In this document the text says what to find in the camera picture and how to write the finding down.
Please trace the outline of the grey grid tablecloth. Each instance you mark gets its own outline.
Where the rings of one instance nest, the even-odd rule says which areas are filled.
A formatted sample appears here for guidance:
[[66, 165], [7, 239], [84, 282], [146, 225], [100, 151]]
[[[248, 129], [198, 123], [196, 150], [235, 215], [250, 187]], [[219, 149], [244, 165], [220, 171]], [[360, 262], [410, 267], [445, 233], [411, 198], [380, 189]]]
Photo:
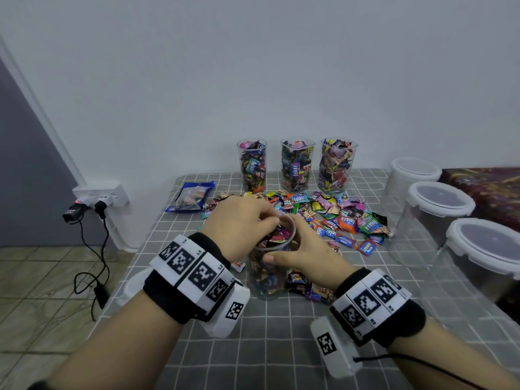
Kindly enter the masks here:
[[[366, 201], [380, 213], [388, 171], [378, 168], [354, 169], [348, 177], [349, 196]], [[179, 176], [166, 201], [178, 196], [185, 182], [215, 181], [210, 197], [226, 192], [240, 194], [239, 173], [191, 174]], [[152, 258], [179, 234], [189, 235], [202, 226], [200, 213], [160, 213], [145, 242], [130, 262], [94, 330], [101, 329], [121, 308], [127, 281], [144, 270]], [[507, 367], [520, 379], [520, 326], [483, 297], [470, 293], [469, 282], [455, 269], [441, 269], [447, 278], [428, 283], [425, 269], [405, 268], [387, 252], [387, 243], [370, 256], [355, 248], [341, 247], [341, 254], [356, 266], [380, 268], [405, 286], [429, 314], [445, 324], [472, 347]], [[238, 318], [229, 338], [211, 339], [198, 322], [186, 324], [172, 356], [167, 361], [157, 389], [171, 390], [412, 390], [389, 359], [364, 362], [352, 377], [333, 379], [323, 365], [313, 340], [310, 324], [328, 314], [328, 307], [303, 296], [285, 293], [276, 300], [261, 301], [252, 296]]]

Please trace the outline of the blue candy bag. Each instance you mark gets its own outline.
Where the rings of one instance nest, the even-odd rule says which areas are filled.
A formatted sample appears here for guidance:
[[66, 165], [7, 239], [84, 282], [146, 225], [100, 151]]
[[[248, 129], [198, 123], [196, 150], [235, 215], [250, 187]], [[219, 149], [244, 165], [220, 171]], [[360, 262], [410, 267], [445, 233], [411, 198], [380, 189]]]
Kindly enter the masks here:
[[185, 182], [175, 201], [169, 205], [165, 213], [194, 213], [203, 209], [205, 200], [211, 190], [216, 186], [215, 181], [210, 182]]

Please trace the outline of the small heap of dark candies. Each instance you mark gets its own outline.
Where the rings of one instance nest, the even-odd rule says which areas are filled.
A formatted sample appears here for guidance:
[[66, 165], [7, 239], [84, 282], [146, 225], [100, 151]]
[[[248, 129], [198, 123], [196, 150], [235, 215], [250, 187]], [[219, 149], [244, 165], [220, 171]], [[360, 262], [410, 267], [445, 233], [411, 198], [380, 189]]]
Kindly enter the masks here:
[[317, 301], [327, 305], [334, 301], [332, 290], [310, 282], [306, 276], [297, 270], [289, 273], [286, 287], [290, 293], [302, 295], [309, 301]]

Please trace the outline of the person's left hand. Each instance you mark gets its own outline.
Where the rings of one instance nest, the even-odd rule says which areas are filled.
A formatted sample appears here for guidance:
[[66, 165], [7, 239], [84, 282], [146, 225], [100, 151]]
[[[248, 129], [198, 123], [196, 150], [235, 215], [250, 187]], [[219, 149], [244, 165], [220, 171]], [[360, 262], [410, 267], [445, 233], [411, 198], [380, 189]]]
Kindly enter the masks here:
[[229, 261], [239, 262], [256, 246], [252, 244], [252, 196], [229, 196], [221, 201], [205, 221], [200, 232], [219, 248]]

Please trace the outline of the pile of colourful wrapped candies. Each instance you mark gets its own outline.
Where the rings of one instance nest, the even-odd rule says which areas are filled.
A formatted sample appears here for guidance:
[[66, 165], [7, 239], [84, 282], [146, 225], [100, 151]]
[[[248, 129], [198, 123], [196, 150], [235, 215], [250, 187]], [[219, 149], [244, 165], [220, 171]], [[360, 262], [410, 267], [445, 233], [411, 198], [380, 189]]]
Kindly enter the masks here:
[[345, 193], [274, 190], [246, 192], [244, 196], [264, 199], [280, 212], [300, 216], [335, 251], [352, 248], [370, 256], [393, 234], [386, 216], [368, 210], [364, 200]]

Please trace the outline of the grey door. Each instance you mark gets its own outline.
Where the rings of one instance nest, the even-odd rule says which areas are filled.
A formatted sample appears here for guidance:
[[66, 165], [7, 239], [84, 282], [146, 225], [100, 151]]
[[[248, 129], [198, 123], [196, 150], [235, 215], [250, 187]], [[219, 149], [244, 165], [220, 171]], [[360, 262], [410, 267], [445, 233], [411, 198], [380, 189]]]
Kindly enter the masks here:
[[0, 59], [0, 248], [78, 246], [74, 178]]

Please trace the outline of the black wristband with marker tiles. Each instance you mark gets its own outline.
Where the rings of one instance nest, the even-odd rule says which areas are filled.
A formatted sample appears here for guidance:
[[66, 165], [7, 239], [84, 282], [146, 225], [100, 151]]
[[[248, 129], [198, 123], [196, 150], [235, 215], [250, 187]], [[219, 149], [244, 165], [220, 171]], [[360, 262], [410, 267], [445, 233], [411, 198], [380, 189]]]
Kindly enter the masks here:
[[397, 338], [419, 334], [426, 324], [426, 313], [411, 293], [380, 269], [358, 269], [335, 297], [330, 312], [357, 346], [373, 340], [388, 348]]
[[237, 279], [207, 236], [177, 236], [150, 263], [142, 290], [178, 324], [208, 322]]

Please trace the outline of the person's right forearm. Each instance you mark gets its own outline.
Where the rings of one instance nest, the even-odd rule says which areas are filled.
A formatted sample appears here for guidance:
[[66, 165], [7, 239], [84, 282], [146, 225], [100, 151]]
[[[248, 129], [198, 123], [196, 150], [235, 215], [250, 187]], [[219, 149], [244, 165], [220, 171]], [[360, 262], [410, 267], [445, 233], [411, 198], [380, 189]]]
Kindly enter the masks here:
[[[431, 318], [426, 319], [421, 332], [411, 337], [396, 338], [387, 351], [429, 362], [486, 390], [520, 390], [520, 382], [509, 370]], [[394, 362], [414, 390], [475, 390], [422, 364], [400, 358], [394, 359]]]

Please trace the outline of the person's left forearm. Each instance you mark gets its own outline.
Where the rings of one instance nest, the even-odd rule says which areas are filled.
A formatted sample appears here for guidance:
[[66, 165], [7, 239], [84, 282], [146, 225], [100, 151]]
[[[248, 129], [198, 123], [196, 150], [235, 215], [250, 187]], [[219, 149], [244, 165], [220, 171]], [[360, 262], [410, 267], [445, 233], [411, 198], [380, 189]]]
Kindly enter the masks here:
[[45, 384], [49, 390], [153, 390], [183, 327], [141, 291]]

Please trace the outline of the black charger with red light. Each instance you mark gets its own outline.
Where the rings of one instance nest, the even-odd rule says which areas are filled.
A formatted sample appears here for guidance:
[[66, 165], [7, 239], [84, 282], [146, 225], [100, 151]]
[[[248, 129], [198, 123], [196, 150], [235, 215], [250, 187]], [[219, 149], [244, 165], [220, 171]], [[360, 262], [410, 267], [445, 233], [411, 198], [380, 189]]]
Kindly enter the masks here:
[[90, 205], [75, 201], [75, 203], [62, 214], [62, 218], [67, 224], [79, 223], [85, 213], [91, 209], [92, 207]]

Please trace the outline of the black power adapter brick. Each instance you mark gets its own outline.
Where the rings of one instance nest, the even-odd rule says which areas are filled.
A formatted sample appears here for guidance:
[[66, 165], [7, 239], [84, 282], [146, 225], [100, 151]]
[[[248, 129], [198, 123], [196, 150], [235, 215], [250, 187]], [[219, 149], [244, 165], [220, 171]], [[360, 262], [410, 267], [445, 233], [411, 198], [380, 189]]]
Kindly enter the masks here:
[[98, 302], [99, 308], [103, 309], [105, 308], [108, 300], [109, 300], [109, 293], [107, 288], [104, 284], [100, 283], [99, 281], [96, 282], [96, 285], [94, 287], [94, 294], [95, 299]]

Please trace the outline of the person's right hand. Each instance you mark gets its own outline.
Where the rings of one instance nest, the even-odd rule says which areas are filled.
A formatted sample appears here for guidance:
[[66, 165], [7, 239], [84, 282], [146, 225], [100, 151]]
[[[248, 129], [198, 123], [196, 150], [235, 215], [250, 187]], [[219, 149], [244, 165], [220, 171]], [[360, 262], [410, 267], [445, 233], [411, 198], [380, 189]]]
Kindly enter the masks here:
[[299, 261], [297, 266], [283, 266], [302, 272], [309, 281], [321, 287], [336, 289], [357, 269], [339, 253], [333, 251], [328, 243], [310, 228], [299, 215], [293, 219], [298, 242]]

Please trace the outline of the clear container with white lid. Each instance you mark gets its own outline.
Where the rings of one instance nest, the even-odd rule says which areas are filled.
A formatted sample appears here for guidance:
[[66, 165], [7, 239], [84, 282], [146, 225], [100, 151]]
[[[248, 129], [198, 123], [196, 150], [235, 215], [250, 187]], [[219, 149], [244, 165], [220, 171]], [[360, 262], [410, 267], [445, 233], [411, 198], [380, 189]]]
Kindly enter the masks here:
[[415, 157], [400, 157], [391, 162], [381, 199], [382, 214], [394, 233], [406, 205], [410, 185], [421, 181], [438, 181], [441, 168]]
[[405, 267], [431, 266], [457, 219], [469, 217], [476, 203], [462, 190], [436, 181], [412, 183], [401, 217], [389, 239], [392, 259]]
[[479, 218], [454, 220], [430, 271], [447, 292], [461, 280], [468, 295], [495, 303], [520, 283], [520, 232]]

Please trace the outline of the dark patterned cloth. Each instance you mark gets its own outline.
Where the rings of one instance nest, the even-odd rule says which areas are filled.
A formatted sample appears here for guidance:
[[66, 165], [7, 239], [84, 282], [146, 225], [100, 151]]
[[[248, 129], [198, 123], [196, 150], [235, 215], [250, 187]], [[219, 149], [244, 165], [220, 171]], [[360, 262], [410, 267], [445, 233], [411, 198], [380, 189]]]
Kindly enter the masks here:
[[474, 200], [471, 217], [520, 233], [520, 167], [444, 169], [439, 182], [458, 188]]

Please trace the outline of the white wall socket strip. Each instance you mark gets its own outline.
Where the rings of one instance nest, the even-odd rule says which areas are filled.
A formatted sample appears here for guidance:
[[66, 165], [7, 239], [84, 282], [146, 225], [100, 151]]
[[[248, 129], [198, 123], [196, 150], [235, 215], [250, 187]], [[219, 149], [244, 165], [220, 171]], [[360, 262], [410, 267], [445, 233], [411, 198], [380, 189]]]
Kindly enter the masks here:
[[78, 185], [72, 189], [76, 201], [91, 208], [103, 197], [108, 197], [108, 207], [123, 207], [129, 203], [129, 198], [121, 183], [105, 180]]

